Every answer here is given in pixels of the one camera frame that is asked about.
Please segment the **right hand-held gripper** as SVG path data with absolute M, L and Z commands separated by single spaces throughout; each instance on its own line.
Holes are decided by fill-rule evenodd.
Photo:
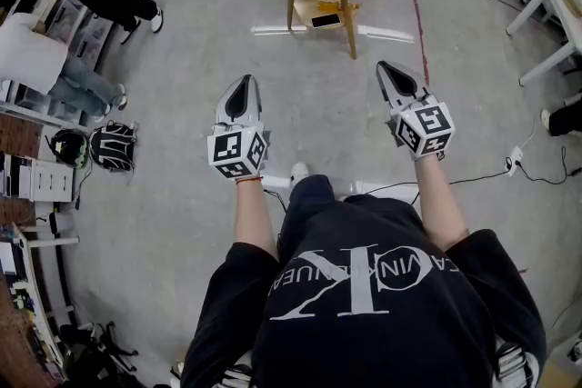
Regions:
M 414 160 L 443 155 L 456 128 L 447 105 L 429 93 L 424 78 L 389 61 L 376 64 L 376 78 L 390 106 L 387 125 L 396 145 L 407 148 Z

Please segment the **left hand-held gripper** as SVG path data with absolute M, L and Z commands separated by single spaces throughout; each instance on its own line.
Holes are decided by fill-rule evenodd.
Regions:
M 252 75 L 240 77 L 220 97 L 207 153 L 209 165 L 224 178 L 238 182 L 260 176 L 268 149 L 261 112 L 259 87 Z

